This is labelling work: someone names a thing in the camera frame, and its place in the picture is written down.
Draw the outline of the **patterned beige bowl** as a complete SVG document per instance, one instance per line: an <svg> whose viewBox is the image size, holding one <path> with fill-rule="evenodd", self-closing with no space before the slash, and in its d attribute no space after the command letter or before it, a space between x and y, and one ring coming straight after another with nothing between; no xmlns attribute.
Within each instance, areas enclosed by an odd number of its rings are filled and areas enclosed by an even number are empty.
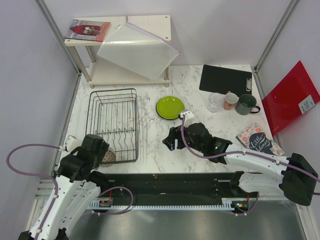
<svg viewBox="0 0 320 240"><path fill-rule="evenodd" d="M114 150L109 147L99 166L105 167L105 168L110 167L113 165L113 162L115 162L115 161L116 161L116 154L115 154Z"/></svg>

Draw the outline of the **clear glass cup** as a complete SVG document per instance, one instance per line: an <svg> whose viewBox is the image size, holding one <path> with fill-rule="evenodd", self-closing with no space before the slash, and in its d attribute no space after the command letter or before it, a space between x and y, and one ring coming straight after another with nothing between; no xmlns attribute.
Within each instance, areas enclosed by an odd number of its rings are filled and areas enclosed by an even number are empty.
<svg viewBox="0 0 320 240"><path fill-rule="evenodd" d="M208 97L208 110L211 113L217 113L222 108L224 102L224 95L213 92Z"/></svg>

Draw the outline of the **pink floral mug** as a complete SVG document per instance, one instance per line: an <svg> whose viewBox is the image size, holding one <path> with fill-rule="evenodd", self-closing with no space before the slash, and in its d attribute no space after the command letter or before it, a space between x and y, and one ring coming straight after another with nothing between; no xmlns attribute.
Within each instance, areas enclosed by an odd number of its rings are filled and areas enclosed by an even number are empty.
<svg viewBox="0 0 320 240"><path fill-rule="evenodd" d="M238 100L239 97L235 93L228 91L224 97L223 109L230 111L237 104Z"/></svg>

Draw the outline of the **grey mug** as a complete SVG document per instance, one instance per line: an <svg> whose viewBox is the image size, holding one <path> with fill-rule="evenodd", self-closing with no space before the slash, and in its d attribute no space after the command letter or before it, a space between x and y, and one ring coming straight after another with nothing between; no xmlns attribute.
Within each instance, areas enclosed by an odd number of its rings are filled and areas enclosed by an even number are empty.
<svg viewBox="0 0 320 240"><path fill-rule="evenodd" d="M240 115L257 114L261 108L257 105L257 99L251 94L243 94L235 105L235 111Z"/></svg>

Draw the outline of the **green plate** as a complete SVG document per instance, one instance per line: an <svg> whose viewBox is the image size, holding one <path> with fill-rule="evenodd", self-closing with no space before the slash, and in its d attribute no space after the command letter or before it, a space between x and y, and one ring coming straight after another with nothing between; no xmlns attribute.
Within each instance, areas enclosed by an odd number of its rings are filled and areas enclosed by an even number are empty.
<svg viewBox="0 0 320 240"><path fill-rule="evenodd" d="M177 119L184 109L185 105L182 100L175 96L162 97L156 104L157 114L166 120Z"/></svg>

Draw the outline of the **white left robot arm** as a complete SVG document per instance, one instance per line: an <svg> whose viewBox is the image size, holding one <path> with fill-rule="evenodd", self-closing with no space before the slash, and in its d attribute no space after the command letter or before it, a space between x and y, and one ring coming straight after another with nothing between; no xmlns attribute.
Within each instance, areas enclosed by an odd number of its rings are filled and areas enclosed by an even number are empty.
<svg viewBox="0 0 320 240"><path fill-rule="evenodd" d="M34 226L19 235L20 240L66 240L89 204L110 191L108 182L97 169L109 148L98 135L83 140L70 136L67 155L55 173L54 188Z"/></svg>

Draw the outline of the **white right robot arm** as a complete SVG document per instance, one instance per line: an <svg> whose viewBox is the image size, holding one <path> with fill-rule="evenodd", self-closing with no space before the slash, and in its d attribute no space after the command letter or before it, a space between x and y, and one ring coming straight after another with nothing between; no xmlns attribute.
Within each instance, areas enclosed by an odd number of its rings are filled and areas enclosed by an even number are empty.
<svg viewBox="0 0 320 240"><path fill-rule="evenodd" d="M319 182L317 172L302 155L293 153L287 157L251 150L212 136L202 123L171 127L162 142L170 151L187 148L193 155L213 163L250 169L252 172L233 175L229 191L235 197L258 192L310 206Z"/></svg>

